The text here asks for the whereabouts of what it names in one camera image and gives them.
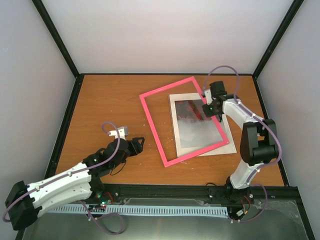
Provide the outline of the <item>dark red photo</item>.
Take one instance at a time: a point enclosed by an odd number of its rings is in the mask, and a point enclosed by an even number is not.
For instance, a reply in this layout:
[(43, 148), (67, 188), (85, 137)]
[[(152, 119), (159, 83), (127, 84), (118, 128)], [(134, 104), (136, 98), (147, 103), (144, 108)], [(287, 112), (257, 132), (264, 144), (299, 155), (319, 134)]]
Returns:
[(223, 140), (212, 118), (204, 114), (202, 100), (179, 100), (174, 104), (182, 148), (204, 148)]

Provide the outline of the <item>white passe-partout mat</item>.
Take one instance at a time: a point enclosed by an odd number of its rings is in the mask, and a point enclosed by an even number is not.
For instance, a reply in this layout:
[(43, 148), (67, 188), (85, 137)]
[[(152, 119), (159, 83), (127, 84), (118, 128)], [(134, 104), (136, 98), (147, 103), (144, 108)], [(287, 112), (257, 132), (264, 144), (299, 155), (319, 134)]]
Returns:
[[(186, 154), (192, 153), (196, 150), (202, 148), (182, 148), (179, 139), (178, 133), (178, 123), (177, 123), (177, 115), (176, 115), (176, 108), (175, 108), (175, 101), (185, 101), (185, 100), (201, 100), (201, 97), (198, 93), (181, 93), (181, 94), (171, 94), (169, 95), (169, 102), (170, 102), (170, 110), (171, 110), (171, 119), (172, 119), (172, 128), (174, 132), (175, 138), (175, 146), (176, 146), (176, 153), (178, 157), (184, 156)], [(218, 126), (220, 126), (223, 132), (227, 136), (227, 143), (223, 144), (216, 149), (203, 153), (203, 156), (212, 156), (212, 155), (224, 155), (224, 154), (235, 154), (237, 152), (235, 143), (232, 137), (232, 133), (230, 130), (230, 126), (225, 115), (222, 115), (221, 122), (215, 123), (217, 130)]]

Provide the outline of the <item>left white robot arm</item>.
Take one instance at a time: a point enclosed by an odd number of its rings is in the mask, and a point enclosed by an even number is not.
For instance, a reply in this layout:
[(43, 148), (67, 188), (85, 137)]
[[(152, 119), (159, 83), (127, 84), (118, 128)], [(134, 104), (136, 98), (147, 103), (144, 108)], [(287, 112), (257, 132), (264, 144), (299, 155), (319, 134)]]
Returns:
[(62, 173), (29, 184), (16, 182), (5, 200), (3, 221), (20, 231), (60, 206), (87, 199), (101, 200), (104, 195), (101, 177), (125, 164), (127, 158), (140, 154), (144, 142), (144, 137), (115, 139)]

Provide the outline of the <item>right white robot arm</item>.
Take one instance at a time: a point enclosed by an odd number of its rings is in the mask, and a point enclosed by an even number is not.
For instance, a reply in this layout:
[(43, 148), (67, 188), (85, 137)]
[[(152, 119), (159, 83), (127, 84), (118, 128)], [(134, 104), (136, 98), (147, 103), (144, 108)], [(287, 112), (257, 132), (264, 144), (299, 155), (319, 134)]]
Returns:
[(244, 106), (235, 94), (228, 94), (222, 81), (211, 83), (204, 91), (207, 103), (202, 106), (206, 117), (221, 122), (230, 117), (242, 130), (239, 152), (241, 160), (225, 183), (224, 197), (229, 202), (239, 201), (260, 169), (281, 156), (276, 123), (264, 119)]

